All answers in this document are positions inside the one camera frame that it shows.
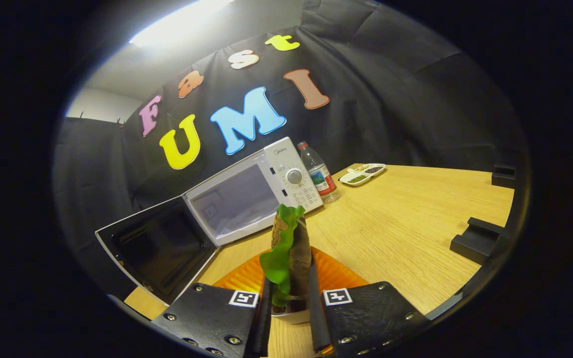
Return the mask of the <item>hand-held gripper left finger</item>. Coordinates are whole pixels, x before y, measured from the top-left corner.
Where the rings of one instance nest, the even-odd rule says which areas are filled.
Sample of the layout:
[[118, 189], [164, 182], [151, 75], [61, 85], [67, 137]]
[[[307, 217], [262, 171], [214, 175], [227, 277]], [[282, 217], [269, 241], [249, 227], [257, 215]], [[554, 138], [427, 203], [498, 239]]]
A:
[[189, 358], [265, 358], [272, 285], [259, 256], [215, 284], [193, 283], [152, 320], [155, 331], [189, 350]]

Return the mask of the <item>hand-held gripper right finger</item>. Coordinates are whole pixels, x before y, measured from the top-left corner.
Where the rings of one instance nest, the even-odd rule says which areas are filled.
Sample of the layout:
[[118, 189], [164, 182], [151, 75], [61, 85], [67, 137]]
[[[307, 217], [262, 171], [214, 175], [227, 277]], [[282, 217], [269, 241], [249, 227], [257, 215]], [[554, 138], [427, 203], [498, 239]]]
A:
[[312, 348], [322, 358], [383, 358], [430, 324], [391, 283], [368, 283], [320, 249], [311, 253]]

